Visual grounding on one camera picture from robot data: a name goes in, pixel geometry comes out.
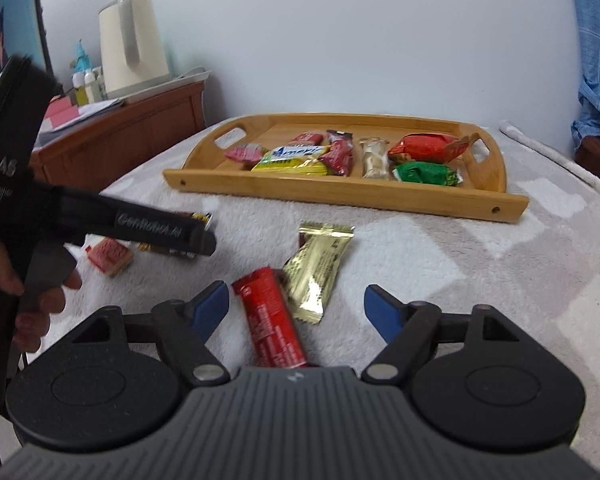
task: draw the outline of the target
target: red candy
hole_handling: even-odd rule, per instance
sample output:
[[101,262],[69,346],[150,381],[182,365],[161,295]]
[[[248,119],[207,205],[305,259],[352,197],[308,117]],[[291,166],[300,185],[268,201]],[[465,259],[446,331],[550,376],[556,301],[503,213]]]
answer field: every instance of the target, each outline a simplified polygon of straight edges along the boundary
[[237,280],[232,287],[242,298],[260,366],[306,366],[306,357],[296,334],[296,327],[286,309],[273,269],[258,269]]
[[472,140],[447,134],[411,134],[389,150],[389,158],[396,164],[412,160],[446,164],[462,155]]
[[318,132],[305,132],[291,139],[287,146],[317,146],[324,139],[324,135]]
[[318,157],[331,173],[339,176],[349,176],[353,166],[353,136],[345,132],[334,132],[328,130],[327,138],[331,143],[331,149]]
[[87,259],[91,264],[107,276],[115,276],[128,266],[134,257],[129,248],[113,238],[104,238],[94,248],[87,246],[84,250],[87,251]]
[[234,162],[255,166],[260,162],[265,152],[266,150],[259,144],[238,144],[225,152],[224,156]]

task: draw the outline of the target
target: wooden dresser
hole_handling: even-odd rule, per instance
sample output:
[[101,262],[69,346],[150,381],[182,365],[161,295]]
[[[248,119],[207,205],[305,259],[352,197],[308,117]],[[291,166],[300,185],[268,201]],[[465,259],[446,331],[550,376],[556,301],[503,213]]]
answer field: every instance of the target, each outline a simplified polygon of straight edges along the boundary
[[136,166],[203,130],[204,82],[123,105],[67,129],[31,155],[36,178],[101,191]]

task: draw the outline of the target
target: candy bar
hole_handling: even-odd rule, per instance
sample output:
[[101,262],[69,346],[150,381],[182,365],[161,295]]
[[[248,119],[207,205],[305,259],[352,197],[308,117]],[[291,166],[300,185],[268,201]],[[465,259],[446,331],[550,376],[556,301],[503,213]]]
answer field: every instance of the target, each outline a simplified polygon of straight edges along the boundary
[[362,145],[363,178],[389,180],[389,157],[387,141],[373,137],[360,139]]
[[307,360],[274,270],[258,269],[237,280],[232,287],[242,298],[260,366],[306,366]]
[[100,272],[115,276],[134,258],[132,251],[113,238],[104,238],[95,247],[87,246],[87,259]]
[[396,164],[412,160],[446,164],[462,155],[479,138],[479,134],[461,139],[447,134],[411,134],[404,136],[389,150],[389,158]]
[[[189,216],[196,220],[200,220],[205,223],[205,230],[209,229],[211,225],[211,219],[213,215],[211,213],[190,213],[184,211],[178,211],[177,213],[180,216]],[[147,251],[150,253],[160,253],[160,254],[168,254],[169,256],[179,256],[182,258],[194,259],[196,257],[196,253],[191,253],[187,251],[179,251],[177,249],[167,249],[164,247],[157,246],[155,244],[148,244],[146,242],[140,242],[138,244],[139,251]]]
[[234,162],[241,162],[250,168],[259,163],[266,152],[267,150],[260,144],[238,144],[224,152],[224,157]]
[[328,170],[318,158],[328,146],[280,146],[267,153],[251,171],[326,175]]
[[315,324],[324,315],[353,227],[303,222],[299,232],[303,245],[282,271],[294,317]]
[[324,139],[321,132],[305,132],[291,139],[287,146],[317,146]]
[[327,130],[327,140],[331,149],[318,160],[324,162],[331,173],[349,176],[353,166],[353,135],[347,132]]
[[437,186],[457,186],[462,182],[457,171],[433,162],[406,162],[394,169],[396,180]]

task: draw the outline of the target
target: yellow wrapper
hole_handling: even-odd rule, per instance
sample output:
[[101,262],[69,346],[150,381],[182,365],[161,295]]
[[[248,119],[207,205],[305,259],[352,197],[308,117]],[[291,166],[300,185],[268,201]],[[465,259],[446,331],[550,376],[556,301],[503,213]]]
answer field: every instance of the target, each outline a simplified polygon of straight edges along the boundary
[[293,316],[315,324],[324,315],[353,227],[303,222],[299,232],[304,245],[282,269],[285,288]]
[[326,175],[327,166],[318,157],[328,151],[328,146],[280,146],[266,153],[251,171]]

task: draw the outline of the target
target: green candy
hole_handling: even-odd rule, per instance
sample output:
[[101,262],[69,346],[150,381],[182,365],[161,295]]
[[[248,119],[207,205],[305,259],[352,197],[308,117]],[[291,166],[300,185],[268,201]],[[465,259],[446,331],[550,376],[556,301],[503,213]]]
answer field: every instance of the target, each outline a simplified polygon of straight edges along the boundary
[[458,172],[443,164],[432,162],[407,162],[394,169],[396,179],[417,184],[436,184],[437,186],[457,186],[460,184]]

